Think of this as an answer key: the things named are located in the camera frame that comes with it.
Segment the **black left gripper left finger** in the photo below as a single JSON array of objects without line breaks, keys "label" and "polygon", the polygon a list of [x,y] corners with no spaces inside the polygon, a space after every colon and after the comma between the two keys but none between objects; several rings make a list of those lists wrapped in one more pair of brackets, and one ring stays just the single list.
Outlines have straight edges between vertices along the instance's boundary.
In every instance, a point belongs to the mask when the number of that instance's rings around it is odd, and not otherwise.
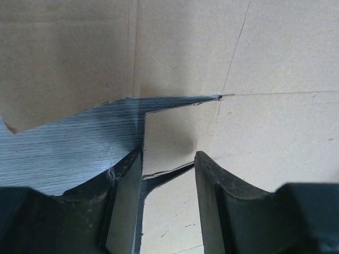
[{"label": "black left gripper left finger", "polygon": [[132,253],[142,153],[60,196],[1,188],[1,253]]}]

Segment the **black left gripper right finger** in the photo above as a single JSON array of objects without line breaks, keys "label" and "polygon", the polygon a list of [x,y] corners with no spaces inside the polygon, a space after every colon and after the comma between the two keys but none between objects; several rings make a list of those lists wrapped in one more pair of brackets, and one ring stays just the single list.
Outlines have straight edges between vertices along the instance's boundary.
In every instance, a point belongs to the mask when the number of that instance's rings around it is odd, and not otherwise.
[{"label": "black left gripper right finger", "polygon": [[205,253],[338,253],[338,184],[287,183],[273,193],[195,154]]}]

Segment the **brown cardboard box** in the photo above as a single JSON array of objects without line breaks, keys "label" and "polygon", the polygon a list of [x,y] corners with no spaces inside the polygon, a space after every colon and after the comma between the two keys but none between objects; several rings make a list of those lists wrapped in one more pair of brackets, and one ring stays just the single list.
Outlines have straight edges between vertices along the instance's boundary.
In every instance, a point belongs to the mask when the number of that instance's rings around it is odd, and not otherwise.
[{"label": "brown cardboard box", "polygon": [[338,1],[1,1],[5,127],[81,115],[141,132],[132,253],[196,253],[198,151],[270,193],[338,184]]}]

